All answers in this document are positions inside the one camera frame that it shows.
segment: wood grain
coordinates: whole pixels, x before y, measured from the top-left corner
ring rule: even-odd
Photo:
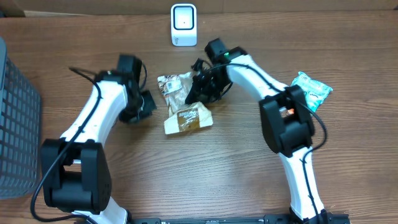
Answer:
[[[398,215],[398,12],[201,15],[198,45],[173,47],[169,16],[1,19],[9,57],[40,91],[43,138],[58,138],[79,114],[91,84],[68,66],[114,68],[120,52],[149,71],[158,110],[137,125],[118,123],[106,143],[113,197],[134,217],[240,217],[287,212],[290,195],[277,155],[261,133],[258,105],[235,85],[208,105],[214,125],[165,136],[167,109],[156,78],[187,72],[221,37],[245,48],[273,77],[300,70],[332,86],[318,109],[330,138],[315,155],[320,196],[352,223],[395,223]],[[319,131],[317,143],[322,137]],[[0,223],[35,223],[30,197],[3,200]],[[46,217],[61,214],[47,208]]]

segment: teal plastic bag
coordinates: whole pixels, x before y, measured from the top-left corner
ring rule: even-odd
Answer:
[[[298,85],[303,89],[307,105],[314,112],[319,105],[323,103],[326,97],[328,97],[329,93],[333,91],[330,86],[311,79],[304,72],[298,72],[298,77],[293,80],[291,85]]]

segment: wooden tabletop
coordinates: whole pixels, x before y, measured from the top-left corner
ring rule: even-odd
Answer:
[[[166,136],[168,112],[157,77],[190,70],[221,37],[246,49],[274,78],[298,71],[330,85],[318,109],[330,138],[314,154],[328,211],[352,223],[398,218],[398,11],[213,14],[198,17],[198,45],[174,47],[170,17],[103,16],[0,19],[10,59],[43,98],[43,136],[59,138],[79,114],[91,84],[69,66],[115,68],[121,52],[141,58],[158,109],[137,125],[118,123],[105,154],[112,195],[133,217],[205,218],[287,213],[289,187],[261,133],[255,101],[235,85],[208,105],[214,125]],[[322,137],[319,125],[315,144]],[[35,223],[30,196],[0,203],[0,223]],[[37,211],[59,210],[37,201]]]

